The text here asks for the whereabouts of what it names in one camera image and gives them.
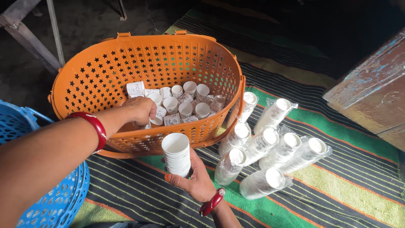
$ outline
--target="orange plastic basket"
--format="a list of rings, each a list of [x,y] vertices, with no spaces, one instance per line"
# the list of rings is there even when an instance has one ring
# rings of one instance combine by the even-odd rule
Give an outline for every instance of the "orange plastic basket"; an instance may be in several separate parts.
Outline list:
[[[161,155],[163,137],[173,132],[187,135],[193,148],[217,143],[229,131],[216,137],[245,85],[236,56],[213,37],[185,31],[133,37],[118,33],[116,39],[88,47],[70,59],[57,75],[48,98],[62,120],[71,112],[99,112],[121,105],[128,96],[125,85],[141,80],[145,88],[172,87],[187,81],[204,83],[210,94],[226,98],[225,108],[196,122],[121,130],[107,140],[107,146],[118,153],[102,150],[99,154],[114,158]]]

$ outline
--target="rug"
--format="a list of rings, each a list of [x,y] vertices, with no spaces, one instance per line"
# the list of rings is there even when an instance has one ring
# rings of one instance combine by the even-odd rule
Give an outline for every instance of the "rug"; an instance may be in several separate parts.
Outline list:
[[[239,1],[203,0],[166,34],[184,29],[216,38],[237,56],[246,76],[245,90],[259,97],[247,121],[251,128],[266,98],[286,98],[299,108],[281,124],[333,148],[330,157],[293,172],[292,187],[257,200],[239,193],[240,181],[257,171],[255,166],[244,168],[225,195],[243,227],[405,227],[398,150],[322,99],[344,74],[339,67],[315,47],[300,43],[276,18]],[[196,150],[212,179],[220,159],[217,149],[218,144]],[[72,227],[128,220],[215,227],[211,216],[199,216],[201,204],[164,180],[160,158],[90,156],[89,192]]]

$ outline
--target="fingernail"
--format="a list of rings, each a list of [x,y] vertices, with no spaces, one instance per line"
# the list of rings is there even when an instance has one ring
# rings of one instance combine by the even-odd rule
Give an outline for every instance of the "fingernail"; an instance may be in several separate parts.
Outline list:
[[[165,179],[167,182],[170,181],[170,178],[171,178],[171,175],[170,175],[170,174],[166,174],[166,175],[164,176],[164,179]]]

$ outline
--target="blue plastic basket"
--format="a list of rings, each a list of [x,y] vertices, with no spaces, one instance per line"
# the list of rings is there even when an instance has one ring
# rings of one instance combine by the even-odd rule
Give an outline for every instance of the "blue plastic basket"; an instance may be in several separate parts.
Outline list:
[[[38,116],[46,116],[30,108],[20,108],[0,100],[0,145],[39,128]],[[67,228],[72,223],[89,189],[89,168],[86,162],[72,171],[56,187],[32,205],[20,217],[18,228]]]

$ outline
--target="red bangle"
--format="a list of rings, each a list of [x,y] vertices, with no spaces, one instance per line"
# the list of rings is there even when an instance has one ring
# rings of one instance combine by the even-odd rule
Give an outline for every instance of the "red bangle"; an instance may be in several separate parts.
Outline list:
[[[73,117],[80,117],[85,119],[87,122],[89,122],[91,125],[93,125],[94,129],[97,132],[98,135],[98,146],[96,151],[93,152],[93,154],[100,152],[101,149],[103,149],[106,141],[107,141],[107,134],[105,133],[105,129],[101,122],[97,119],[97,117],[85,113],[85,112],[72,112],[70,113],[65,119],[73,118]]]
[[[217,189],[217,193],[215,194],[215,196],[210,201],[204,203],[201,206],[199,212],[200,215],[207,216],[220,203],[220,201],[224,198],[224,195],[225,195],[224,188]]]

